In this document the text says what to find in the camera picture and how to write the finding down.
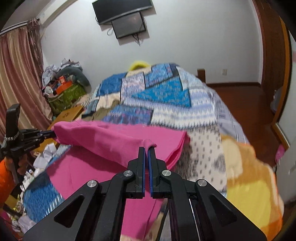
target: wooden door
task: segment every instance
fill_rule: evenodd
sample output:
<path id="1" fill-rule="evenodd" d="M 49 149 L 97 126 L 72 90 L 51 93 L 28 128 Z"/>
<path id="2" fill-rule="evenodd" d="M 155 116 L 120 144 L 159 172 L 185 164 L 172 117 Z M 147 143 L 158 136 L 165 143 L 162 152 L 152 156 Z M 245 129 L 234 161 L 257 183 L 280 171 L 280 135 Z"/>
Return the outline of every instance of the wooden door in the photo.
<path id="1" fill-rule="evenodd" d="M 261 86 L 271 103 L 274 91 L 284 84 L 286 69 L 285 42 L 288 31 L 277 12 L 266 0 L 253 0 L 260 21 L 263 39 L 263 74 Z"/>

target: blue patterned blanket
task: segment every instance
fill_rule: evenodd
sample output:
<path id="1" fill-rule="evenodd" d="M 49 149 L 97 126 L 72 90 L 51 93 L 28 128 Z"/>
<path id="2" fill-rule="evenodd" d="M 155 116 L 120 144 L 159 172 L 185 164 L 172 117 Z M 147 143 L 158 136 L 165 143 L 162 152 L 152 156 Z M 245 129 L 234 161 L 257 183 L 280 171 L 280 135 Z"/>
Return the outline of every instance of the blue patterned blanket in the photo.
<path id="1" fill-rule="evenodd" d="M 121 104 L 111 110 L 103 121 L 187 130 L 191 142 L 184 147 L 176 171 L 188 180 L 204 178 L 216 189 L 226 190 L 225 161 L 219 134 L 222 124 L 219 119 L 223 118 L 224 129 L 233 129 L 237 140 L 246 141 L 246 138 L 213 90 L 176 64 L 157 64 L 105 79 L 94 91 L 84 115 L 92 115 L 102 107 L 110 108 L 114 100 Z M 61 153 L 50 164 L 62 153 L 66 155 L 67 148 L 61 147 Z M 39 222 L 64 199 L 44 172 L 28 187 L 23 201 L 29 218 Z"/>

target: yellow blanket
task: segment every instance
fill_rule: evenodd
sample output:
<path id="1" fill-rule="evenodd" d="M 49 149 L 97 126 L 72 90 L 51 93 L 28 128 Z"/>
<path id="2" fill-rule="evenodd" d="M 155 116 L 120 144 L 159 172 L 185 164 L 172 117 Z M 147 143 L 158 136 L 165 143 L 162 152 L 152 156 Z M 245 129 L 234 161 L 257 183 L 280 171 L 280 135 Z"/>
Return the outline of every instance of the yellow blanket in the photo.
<path id="1" fill-rule="evenodd" d="M 254 148 L 221 135 L 227 174 L 227 199 L 272 240 L 282 227 L 284 203 L 272 168 Z"/>

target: green bag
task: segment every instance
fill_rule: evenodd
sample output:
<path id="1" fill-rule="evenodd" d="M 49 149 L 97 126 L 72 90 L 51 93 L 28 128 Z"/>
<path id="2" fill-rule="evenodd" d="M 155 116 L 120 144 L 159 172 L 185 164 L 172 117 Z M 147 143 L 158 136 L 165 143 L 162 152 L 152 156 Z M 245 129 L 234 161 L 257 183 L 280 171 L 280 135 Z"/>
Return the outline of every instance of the green bag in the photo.
<path id="1" fill-rule="evenodd" d="M 80 96 L 85 95 L 86 92 L 79 84 L 73 84 L 68 89 L 54 98 L 48 98 L 52 113 L 58 116 L 63 110 L 70 109 L 73 103 L 79 99 Z"/>

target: metal screw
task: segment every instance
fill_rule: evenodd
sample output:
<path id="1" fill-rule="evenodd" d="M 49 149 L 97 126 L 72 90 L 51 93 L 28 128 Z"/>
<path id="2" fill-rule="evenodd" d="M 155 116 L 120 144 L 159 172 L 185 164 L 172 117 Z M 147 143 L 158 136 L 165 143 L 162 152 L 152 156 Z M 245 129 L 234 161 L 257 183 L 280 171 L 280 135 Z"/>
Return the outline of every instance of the metal screw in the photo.
<path id="1" fill-rule="evenodd" d="M 131 170 L 126 170 L 123 172 L 123 174 L 126 176 L 126 177 L 130 177 L 132 174 L 133 174 L 133 171 Z"/>
<path id="2" fill-rule="evenodd" d="M 172 173 L 171 173 L 170 170 L 164 170 L 164 171 L 162 172 L 162 174 L 163 174 L 165 177 L 167 177 L 167 176 L 170 176 Z"/>
<path id="3" fill-rule="evenodd" d="M 197 181 L 197 184 L 200 185 L 201 187 L 205 187 L 207 185 L 207 181 L 200 179 Z"/>
<path id="4" fill-rule="evenodd" d="M 90 187 L 90 188 L 93 188 L 96 186 L 96 181 L 95 180 L 90 180 L 88 181 L 87 185 Z"/>

